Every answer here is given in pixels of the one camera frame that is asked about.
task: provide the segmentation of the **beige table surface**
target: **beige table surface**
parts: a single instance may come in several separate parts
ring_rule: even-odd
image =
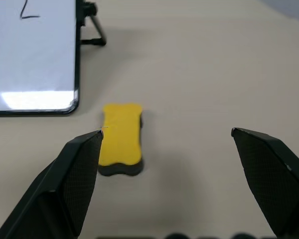
[[[79,109],[0,118],[0,226],[63,145],[102,124],[104,104],[137,102],[144,172],[97,177],[80,238],[272,236],[230,130],[266,132],[299,156],[299,22],[255,0],[98,5],[108,45],[82,47]]]

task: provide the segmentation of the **whiteboard black frame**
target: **whiteboard black frame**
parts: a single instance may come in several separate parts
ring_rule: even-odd
[[[76,1],[76,29],[75,29],[75,64],[74,64],[74,99],[71,107],[66,110],[11,110],[0,111],[0,117],[7,116],[64,116],[74,112],[80,102],[80,66],[81,66],[81,1]]]

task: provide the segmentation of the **whiteboard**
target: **whiteboard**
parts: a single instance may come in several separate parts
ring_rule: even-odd
[[[75,89],[75,0],[0,0],[0,112],[69,112]]]

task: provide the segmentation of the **black metal stand leg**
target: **black metal stand leg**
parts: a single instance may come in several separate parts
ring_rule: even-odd
[[[84,15],[89,16],[92,20],[93,25],[95,26],[97,32],[100,35],[100,38],[93,38],[89,40],[81,40],[81,45],[96,45],[96,46],[105,46],[106,45],[106,35],[101,27],[99,20],[96,17],[97,8],[94,3],[85,2],[85,12]]]

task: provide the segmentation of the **yellow eraser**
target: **yellow eraser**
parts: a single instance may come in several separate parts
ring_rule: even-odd
[[[141,150],[142,107],[138,104],[108,104],[98,170],[102,175],[134,176],[143,169]]]

